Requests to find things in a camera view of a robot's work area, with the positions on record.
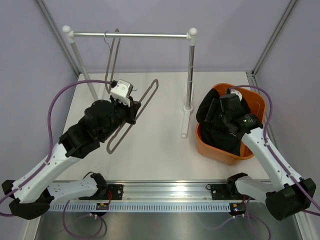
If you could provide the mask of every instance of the black cloth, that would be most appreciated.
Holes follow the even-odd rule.
[[[245,114],[250,113],[244,98],[241,106],[245,109]],[[222,122],[220,95],[216,89],[212,88],[204,97],[196,113],[196,120],[201,125],[201,140],[205,144],[240,156],[241,141]]]

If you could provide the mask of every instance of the white rod end cap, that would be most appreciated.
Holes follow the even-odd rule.
[[[65,25],[65,26],[62,27],[62,31],[63,31],[65,34],[70,33],[71,27]]]
[[[194,46],[196,45],[196,36],[198,34],[198,30],[196,28],[190,28],[188,33],[189,45]]]

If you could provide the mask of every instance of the white pole base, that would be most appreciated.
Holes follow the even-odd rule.
[[[181,129],[181,138],[186,138],[188,134],[190,114],[192,114],[192,112],[194,111],[194,107],[192,106],[193,95],[194,95],[194,85],[192,84],[191,106],[190,108],[186,108],[186,105],[183,106],[184,116],[183,116],[182,129]]]

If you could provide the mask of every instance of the lavender wall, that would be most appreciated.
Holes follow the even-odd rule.
[[[280,152],[320,186],[320,1],[299,1],[257,76],[274,105],[271,120]],[[320,203],[320,190],[314,199]],[[313,217],[320,238],[320,217]]]
[[[43,0],[61,31],[186,33],[198,29],[196,71],[251,70],[289,0]],[[108,46],[102,38],[78,38],[90,72],[103,72]],[[188,42],[123,39],[118,72],[187,71]]]
[[[0,1],[0,32],[2,183],[22,177],[46,156],[50,102],[77,78],[34,1]],[[53,111],[55,141],[62,133],[72,94],[72,90],[64,94]],[[8,204],[4,202],[0,211],[9,213]],[[26,223],[17,217],[0,217],[0,238],[21,239]]]

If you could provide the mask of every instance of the cable clip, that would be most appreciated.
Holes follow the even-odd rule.
[[[50,162],[49,162],[49,161],[48,161],[48,162],[46,162],[46,160],[47,160],[47,159],[42,159],[42,161],[41,161],[41,162],[42,162],[43,164],[45,164],[45,165],[49,166],[49,165],[50,165]]]

